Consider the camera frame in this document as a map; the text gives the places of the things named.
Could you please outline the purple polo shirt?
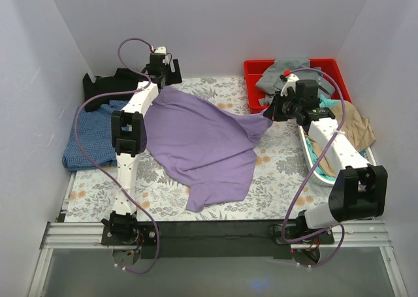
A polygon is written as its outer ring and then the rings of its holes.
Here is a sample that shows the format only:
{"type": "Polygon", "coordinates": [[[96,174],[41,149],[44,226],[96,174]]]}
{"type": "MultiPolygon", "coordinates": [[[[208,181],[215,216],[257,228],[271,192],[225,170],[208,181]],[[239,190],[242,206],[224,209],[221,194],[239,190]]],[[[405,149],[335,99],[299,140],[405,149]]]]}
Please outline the purple polo shirt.
{"type": "Polygon", "coordinates": [[[236,115],[173,87],[146,112],[147,149],[174,180],[189,187],[185,208],[243,201],[256,165],[255,147],[272,121],[236,115]]]}

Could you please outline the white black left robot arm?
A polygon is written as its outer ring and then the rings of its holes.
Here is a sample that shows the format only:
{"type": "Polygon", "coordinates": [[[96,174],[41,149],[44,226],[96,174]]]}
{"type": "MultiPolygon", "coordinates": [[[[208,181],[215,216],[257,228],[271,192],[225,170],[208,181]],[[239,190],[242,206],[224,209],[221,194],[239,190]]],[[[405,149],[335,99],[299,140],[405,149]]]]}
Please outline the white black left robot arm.
{"type": "Polygon", "coordinates": [[[140,154],[147,144],[144,116],[159,92],[167,85],[182,81],[178,60],[171,69],[172,56],[164,46],[150,53],[146,65],[147,80],[139,82],[138,91],[133,94],[126,106],[112,113],[112,146],[116,152],[117,178],[122,190],[116,194],[110,218],[103,219],[105,235],[103,244],[134,245],[140,243],[140,230],[137,221],[137,205],[134,204],[137,169],[140,154]]]}

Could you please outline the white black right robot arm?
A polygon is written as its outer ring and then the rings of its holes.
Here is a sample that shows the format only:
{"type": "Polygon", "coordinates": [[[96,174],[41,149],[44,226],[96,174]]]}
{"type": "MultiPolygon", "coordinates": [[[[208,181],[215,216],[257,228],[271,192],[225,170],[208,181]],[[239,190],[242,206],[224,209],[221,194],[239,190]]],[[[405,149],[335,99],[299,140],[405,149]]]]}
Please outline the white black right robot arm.
{"type": "Polygon", "coordinates": [[[329,108],[322,108],[315,80],[301,80],[294,74],[282,76],[285,82],[276,93],[264,117],[272,121],[295,119],[318,145],[336,174],[326,203],[298,214],[290,227],[284,220],[281,240],[310,243],[338,223],[383,215],[388,173],[383,166],[369,163],[350,143],[329,108]]]}

